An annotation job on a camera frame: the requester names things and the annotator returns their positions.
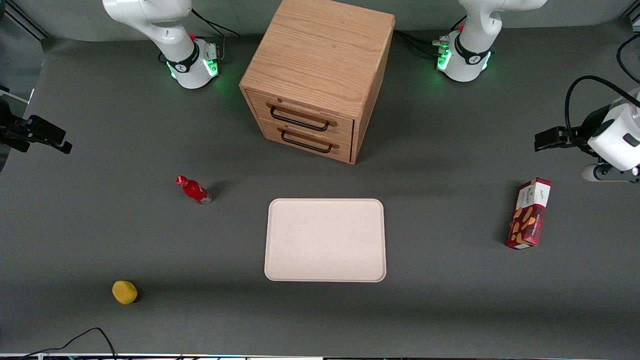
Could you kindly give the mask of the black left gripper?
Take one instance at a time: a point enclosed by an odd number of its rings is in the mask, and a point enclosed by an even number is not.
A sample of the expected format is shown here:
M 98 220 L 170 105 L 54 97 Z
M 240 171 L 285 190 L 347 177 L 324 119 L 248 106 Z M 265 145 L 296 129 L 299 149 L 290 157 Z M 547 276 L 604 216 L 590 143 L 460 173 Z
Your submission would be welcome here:
M 590 112 L 581 125 L 572 127 L 570 131 L 566 127 L 555 126 L 538 132 L 534 136 L 534 151 L 566 149 L 572 146 L 592 157 L 599 157 L 596 151 L 588 145 L 588 140 L 595 136 L 597 130 L 605 122 L 610 108 L 611 105 L 604 105 Z

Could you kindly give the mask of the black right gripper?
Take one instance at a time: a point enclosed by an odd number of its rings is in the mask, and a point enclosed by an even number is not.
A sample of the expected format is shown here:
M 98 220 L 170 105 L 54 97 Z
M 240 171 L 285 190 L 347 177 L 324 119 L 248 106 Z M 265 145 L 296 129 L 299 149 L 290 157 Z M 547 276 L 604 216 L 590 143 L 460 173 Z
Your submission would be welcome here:
M 32 115 L 28 119 L 16 116 L 9 103 L 0 100 L 0 140 L 13 150 L 27 153 L 30 142 L 55 148 L 70 154 L 73 144 L 66 141 L 67 132 L 44 118 Z

